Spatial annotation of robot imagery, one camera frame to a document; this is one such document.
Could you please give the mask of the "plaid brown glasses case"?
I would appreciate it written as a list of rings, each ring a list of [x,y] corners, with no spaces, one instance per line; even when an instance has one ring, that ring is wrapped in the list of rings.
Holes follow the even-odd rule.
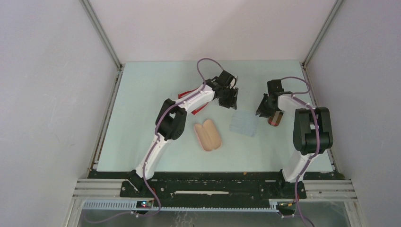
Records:
[[[268,123],[273,127],[279,126],[283,114],[284,113],[282,111],[276,111],[273,116],[268,118]]]

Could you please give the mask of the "pink glasses case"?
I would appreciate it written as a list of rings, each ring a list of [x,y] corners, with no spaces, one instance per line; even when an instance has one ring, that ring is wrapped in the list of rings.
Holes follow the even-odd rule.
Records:
[[[207,119],[203,124],[194,124],[194,131],[201,148],[206,152],[219,149],[223,142],[214,122]]]

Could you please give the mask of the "red frame sunglasses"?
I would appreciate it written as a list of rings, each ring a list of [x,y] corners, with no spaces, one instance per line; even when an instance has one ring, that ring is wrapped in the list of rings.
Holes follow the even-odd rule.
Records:
[[[189,95],[192,95],[194,91],[195,91],[195,89],[179,93],[177,97],[178,97],[178,99],[183,99]],[[197,113],[202,111],[208,104],[209,104],[209,101],[200,103],[199,100],[196,100],[195,103],[191,103],[189,110],[191,110],[192,115],[196,115]]]

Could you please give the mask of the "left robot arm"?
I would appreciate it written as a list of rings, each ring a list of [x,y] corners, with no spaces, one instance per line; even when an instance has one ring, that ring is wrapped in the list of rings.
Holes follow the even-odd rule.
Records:
[[[215,99],[225,108],[237,108],[237,87],[221,85],[215,81],[207,81],[188,95],[177,100],[166,99],[156,119],[156,127],[152,143],[140,164],[134,169],[139,178],[131,185],[131,191],[138,197],[149,192],[149,183],[161,157],[171,142],[177,140],[185,130],[188,113],[200,108]]]

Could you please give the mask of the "blue cleaning cloth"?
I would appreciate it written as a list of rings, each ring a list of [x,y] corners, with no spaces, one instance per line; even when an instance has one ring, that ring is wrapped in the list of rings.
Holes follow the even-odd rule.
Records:
[[[244,136],[254,137],[258,127],[258,116],[249,111],[236,110],[232,116],[229,130]]]

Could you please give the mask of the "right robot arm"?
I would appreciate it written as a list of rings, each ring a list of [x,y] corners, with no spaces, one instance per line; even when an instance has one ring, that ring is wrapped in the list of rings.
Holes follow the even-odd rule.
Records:
[[[333,145],[330,111],[315,107],[289,92],[264,94],[256,115],[272,118],[277,113],[293,117],[293,152],[282,169],[283,180],[275,184],[275,192],[286,198],[294,191],[292,183],[303,180],[310,164]]]

